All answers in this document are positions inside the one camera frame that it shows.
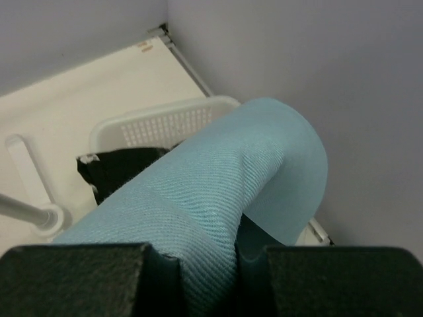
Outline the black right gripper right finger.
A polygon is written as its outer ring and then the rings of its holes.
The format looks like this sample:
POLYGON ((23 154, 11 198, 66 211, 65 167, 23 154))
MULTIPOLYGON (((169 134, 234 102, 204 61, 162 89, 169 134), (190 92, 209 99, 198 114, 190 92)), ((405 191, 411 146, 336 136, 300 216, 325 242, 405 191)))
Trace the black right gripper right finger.
POLYGON ((393 247, 267 246, 239 259, 237 316, 421 316, 422 264, 393 247))

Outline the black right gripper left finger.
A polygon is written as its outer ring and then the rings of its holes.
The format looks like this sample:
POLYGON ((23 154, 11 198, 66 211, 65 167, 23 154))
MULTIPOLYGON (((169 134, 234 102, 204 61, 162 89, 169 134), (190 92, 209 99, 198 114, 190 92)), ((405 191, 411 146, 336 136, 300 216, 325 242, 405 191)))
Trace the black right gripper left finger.
POLYGON ((150 244, 32 245, 1 257, 2 316, 181 316, 179 262, 150 244))

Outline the light blue trousers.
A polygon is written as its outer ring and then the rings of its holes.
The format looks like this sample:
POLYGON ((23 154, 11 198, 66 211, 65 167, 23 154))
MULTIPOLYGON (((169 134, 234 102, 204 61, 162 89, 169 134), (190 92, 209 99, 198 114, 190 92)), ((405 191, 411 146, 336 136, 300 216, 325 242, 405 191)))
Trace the light blue trousers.
POLYGON ((57 244, 150 242, 179 259, 191 316, 237 276, 241 217, 291 246, 323 200, 328 161, 311 124, 271 98, 246 102, 183 141, 57 236, 57 244))

